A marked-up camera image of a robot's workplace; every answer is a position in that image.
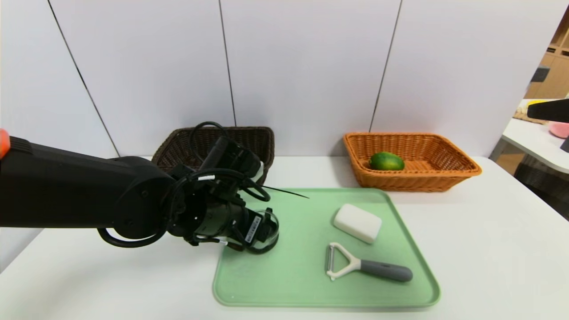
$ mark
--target tabletop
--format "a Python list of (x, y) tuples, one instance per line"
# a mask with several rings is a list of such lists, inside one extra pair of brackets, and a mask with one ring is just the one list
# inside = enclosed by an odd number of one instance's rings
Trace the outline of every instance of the tabletop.
[[(125, 249), (92, 229), (46, 229), (0, 274), (0, 319), (566, 319), (569, 223), (489, 159), (474, 160), (484, 173), (447, 192), (389, 192), (441, 287), (428, 309), (225, 307), (212, 294), (220, 245), (165, 235)], [(276, 157), (266, 185), (357, 182), (348, 158)]]
[[(521, 104), (535, 99), (524, 99)], [(502, 138), (559, 172), (569, 173), (569, 153), (561, 150), (564, 139), (551, 133), (547, 125), (511, 119)]]

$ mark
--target orange wicker basket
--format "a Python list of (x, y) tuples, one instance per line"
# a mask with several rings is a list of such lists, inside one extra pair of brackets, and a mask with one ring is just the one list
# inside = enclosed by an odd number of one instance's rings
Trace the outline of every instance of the orange wicker basket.
[[(447, 191), (482, 173), (482, 169), (448, 139), (431, 133), (348, 133), (344, 143), (360, 186), (388, 191)], [(391, 152), (405, 162), (401, 171), (372, 170), (369, 159)]]

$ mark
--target green cutting board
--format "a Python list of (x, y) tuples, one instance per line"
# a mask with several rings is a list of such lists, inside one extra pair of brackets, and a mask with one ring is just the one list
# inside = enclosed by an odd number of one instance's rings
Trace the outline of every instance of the green cutting board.
[[(254, 255), (225, 248), (213, 293), (227, 306), (426, 307), (437, 303), (439, 285), (393, 203), (381, 190), (366, 188), (290, 189), (310, 199), (270, 192), (271, 201), (244, 196), (247, 208), (273, 208), (280, 223), (277, 245)], [(335, 228), (338, 209), (353, 204), (382, 220), (373, 244)], [(354, 256), (403, 265), (410, 282), (396, 282), (355, 271), (336, 281), (325, 273), (328, 244), (338, 242)], [(347, 265), (336, 250), (335, 270)]]

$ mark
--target lime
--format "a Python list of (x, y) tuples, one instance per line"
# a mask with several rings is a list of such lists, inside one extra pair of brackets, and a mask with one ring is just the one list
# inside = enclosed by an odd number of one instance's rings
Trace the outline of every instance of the lime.
[(403, 170), (405, 163), (396, 154), (380, 152), (370, 158), (369, 166), (374, 170)]

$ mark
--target brown wicker basket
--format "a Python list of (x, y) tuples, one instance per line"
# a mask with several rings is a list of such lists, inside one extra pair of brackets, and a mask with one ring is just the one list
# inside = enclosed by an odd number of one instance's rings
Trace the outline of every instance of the brown wicker basket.
[[(189, 134), (193, 128), (174, 130), (162, 143), (158, 151), (152, 157), (152, 162), (160, 169), (168, 172), (180, 163), (197, 169), (201, 163), (189, 149)], [(227, 127), (229, 138), (237, 141), (245, 148), (251, 150), (265, 164), (263, 176), (257, 183), (265, 182), (267, 172), (275, 158), (275, 135), (271, 128), (258, 127)], [(196, 152), (205, 159), (209, 147), (221, 136), (222, 131), (218, 128), (200, 128), (194, 134), (193, 146)]]
[[(482, 169), (446, 138), (430, 133), (348, 133), (344, 143), (362, 187), (388, 191), (447, 191)], [(369, 159), (391, 152), (405, 162), (401, 171), (372, 170)]]

